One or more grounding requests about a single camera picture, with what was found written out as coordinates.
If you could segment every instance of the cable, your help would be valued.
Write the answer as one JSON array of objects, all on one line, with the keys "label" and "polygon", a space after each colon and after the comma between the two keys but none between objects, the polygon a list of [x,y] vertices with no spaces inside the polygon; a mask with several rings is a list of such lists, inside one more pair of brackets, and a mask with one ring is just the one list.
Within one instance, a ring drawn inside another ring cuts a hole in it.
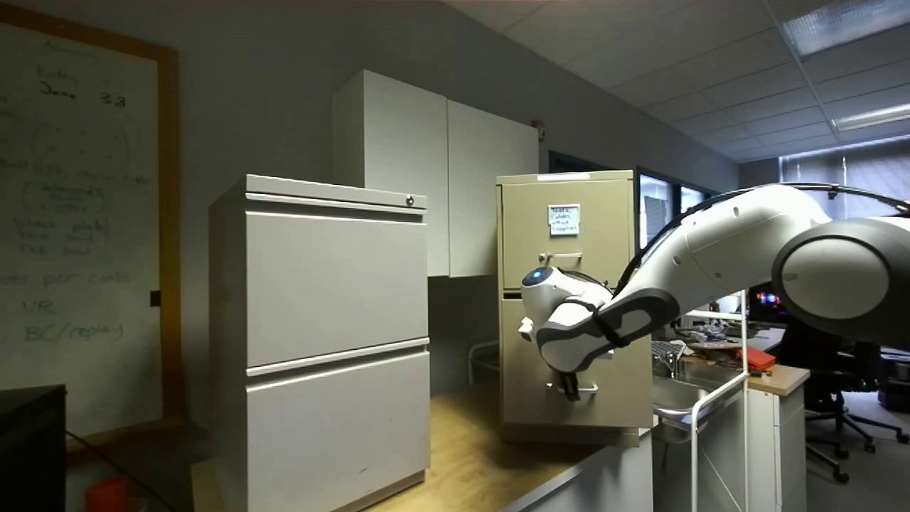
[{"label": "cable", "polygon": [[124,467],[120,467],[112,454],[104,454],[99,447],[94,447],[89,437],[65,429],[69,437],[75,437],[77,443],[82,443],[92,454],[96,454],[99,461],[104,461],[109,467],[113,467],[120,476],[129,476],[144,496],[150,496],[154,500],[158,500],[164,510],[176,512],[176,506],[171,500],[164,500],[163,493],[150,488],[144,481],[140,481],[133,473],[129,473]]}]

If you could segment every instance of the ceiling light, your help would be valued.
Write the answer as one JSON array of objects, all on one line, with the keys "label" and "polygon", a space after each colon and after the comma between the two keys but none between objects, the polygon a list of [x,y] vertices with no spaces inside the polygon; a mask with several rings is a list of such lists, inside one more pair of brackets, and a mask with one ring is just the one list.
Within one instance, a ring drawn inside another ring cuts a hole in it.
[{"label": "ceiling light", "polygon": [[787,21],[781,29],[800,56],[910,22],[908,0],[848,0]]},{"label": "ceiling light", "polygon": [[840,120],[831,120],[831,126],[837,130],[858,130],[858,127],[899,123],[899,120],[910,120],[910,102],[878,107],[878,112],[864,112],[864,114],[857,114],[857,117],[840,117]]}]

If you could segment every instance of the red object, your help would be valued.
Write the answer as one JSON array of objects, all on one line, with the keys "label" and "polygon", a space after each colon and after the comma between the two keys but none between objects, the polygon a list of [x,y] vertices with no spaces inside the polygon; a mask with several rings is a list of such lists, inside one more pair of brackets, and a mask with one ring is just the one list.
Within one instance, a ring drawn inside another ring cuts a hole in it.
[{"label": "red object", "polygon": [[744,346],[747,373],[766,373],[777,358],[766,349]]},{"label": "red object", "polygon": [[86,512],[133,512],[130,477],[109,477],[89,486]]}]

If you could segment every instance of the white filing cabinet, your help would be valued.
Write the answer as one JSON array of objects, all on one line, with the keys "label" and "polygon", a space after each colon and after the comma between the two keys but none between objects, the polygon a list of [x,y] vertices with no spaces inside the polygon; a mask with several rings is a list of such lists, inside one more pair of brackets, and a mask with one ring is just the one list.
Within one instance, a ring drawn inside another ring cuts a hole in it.
[{"label": "white filing cabinet", "polygon": [[332,99],[332,178],[426,196],[429,277],[495,274],[495,178],[537,174],[537,127],[362,70]]},{"label": "white filing cabinet", "polygon": [[805,512],[801,388],[787,395],[747,389],[747,397],[747,510]]},{"label": "white filing cabinet", "polygon": [[429,463],[423,200],[245,176],[210,207],[228,512],[370,503]]}]

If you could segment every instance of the cabinet drawer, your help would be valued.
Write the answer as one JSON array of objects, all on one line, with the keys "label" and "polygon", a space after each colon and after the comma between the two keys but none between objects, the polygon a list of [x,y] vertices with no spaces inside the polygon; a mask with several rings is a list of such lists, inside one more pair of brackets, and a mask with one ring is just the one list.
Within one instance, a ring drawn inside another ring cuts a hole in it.
[{"label": "cabinet drawer", "polygon": [[248,363],[426,339],[423,223],[248,214]]},{"label": "cabinet drawer", "polygon": [[429,355],[248,388],[248,510],[339,510],[429,463]]}]

